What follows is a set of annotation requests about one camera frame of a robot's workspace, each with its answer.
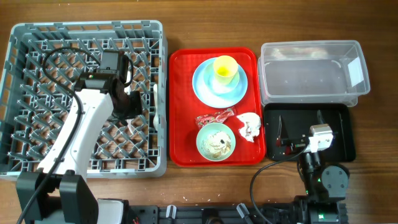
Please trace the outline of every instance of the white label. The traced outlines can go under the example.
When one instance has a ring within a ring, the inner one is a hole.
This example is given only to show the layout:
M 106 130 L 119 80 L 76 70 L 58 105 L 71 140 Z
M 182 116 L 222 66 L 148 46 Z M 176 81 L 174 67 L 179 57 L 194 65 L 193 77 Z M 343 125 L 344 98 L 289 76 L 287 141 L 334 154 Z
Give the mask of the white label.
M 359 57 L 357 57 L 348 64 L 348 72 L 349 72 L 349 77 L 351 78 L 352 87 L 363 81 L 363 72 L 361 67 L 361 61 L 359 61 Z

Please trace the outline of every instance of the blue plate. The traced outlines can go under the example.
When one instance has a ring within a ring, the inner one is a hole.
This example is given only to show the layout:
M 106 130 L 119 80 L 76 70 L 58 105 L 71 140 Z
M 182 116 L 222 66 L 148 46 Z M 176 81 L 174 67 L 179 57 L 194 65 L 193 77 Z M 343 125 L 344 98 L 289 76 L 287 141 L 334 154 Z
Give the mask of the blue plate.
M 213 63 L 210 63 L 209 65 L 207 65 L 204 73 L 205 73 L 205 75 L 204 75 L 205 83 L 206 83 L 207 87 L 211 91 L 216 93 L 217 95 L 229 93 L 232 90 L 234 90 L 237 87 L 237 85 L 239 84 L 240 77 L 239 77 L 238 71 L 236 71 L 235 76 L 233 77 L 233 79 L 231 80 L 231 82 L 229 84 L 227 84 L 227 85 L 219 84 L 215 78 Z
M 239 83 L 231 92 L 222 95 L 215 94 L 211 87 L 206 84 L 206 67 L 213 63 L 216 58 L 211 58 L 201 63 L 193 73 L 192 87 L 196 96 L 204 104 L 214 108 L 227 108 L 242 100 L 248 90 L 248 78 L 243 68 L 239 65 Z

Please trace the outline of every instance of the wooden tabletop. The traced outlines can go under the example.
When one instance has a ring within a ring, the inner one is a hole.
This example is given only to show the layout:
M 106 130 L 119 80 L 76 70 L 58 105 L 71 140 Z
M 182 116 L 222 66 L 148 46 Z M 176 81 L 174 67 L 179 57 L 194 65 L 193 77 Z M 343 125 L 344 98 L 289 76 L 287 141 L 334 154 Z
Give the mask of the wooden tabletop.
M 398 222 L 398 2 L 397 1 L 147 1 L 0 4 L 0 62 L 11 27 L 21 22 L 120 21 L 163 23 L 169 54 L 184 48 L 245 46 L 260 56 L 266 42 L 357 40 L 371 92 L 351 108 L 357 158 L 344 164 L 350 223 Z M 256 166 L 183 169 L 172 161 L 157 179 L 89 179 L 95 197 L 131 205 L 237 205 L 249 203 Z M 258 203 L 290 202 L 305 194 L 295 163 L 256 180 Z M 15 182 L 0 180 L 0 223 L 15 223 L 21 208 Z

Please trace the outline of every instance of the red wrapper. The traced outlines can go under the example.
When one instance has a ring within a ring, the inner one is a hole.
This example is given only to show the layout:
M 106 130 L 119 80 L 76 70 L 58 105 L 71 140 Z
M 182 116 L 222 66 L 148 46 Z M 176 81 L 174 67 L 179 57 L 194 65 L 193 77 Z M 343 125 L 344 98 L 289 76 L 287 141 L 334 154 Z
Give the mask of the red wrapper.
M 228 109 L 225 109 L 223 111 L 215 112 L 213 114 L 206 114 L 199 116 L 195 118 L 196 124 L 199 129 L 204 127 L 206 124 L 218 122 L 218 123 L 224 123 L 224 121 L 229 118 L 230 116 L 235 116 L 236 115 L 236 110 L 235 107 L 231 107 Z

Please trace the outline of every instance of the white crumpled paper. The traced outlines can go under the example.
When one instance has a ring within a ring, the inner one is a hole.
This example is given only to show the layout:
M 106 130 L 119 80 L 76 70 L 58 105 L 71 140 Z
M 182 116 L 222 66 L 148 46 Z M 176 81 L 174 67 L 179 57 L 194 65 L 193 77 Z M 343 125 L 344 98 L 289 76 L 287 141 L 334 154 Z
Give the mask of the white crumpled paper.
M 254 137 L 260 135 L 260 116 L 256 113 L 244 113 L 238 115 L 237 118 L 244 123 L 244 127 L 239 129 L 239 134 L 249 142 L 254 142 Z

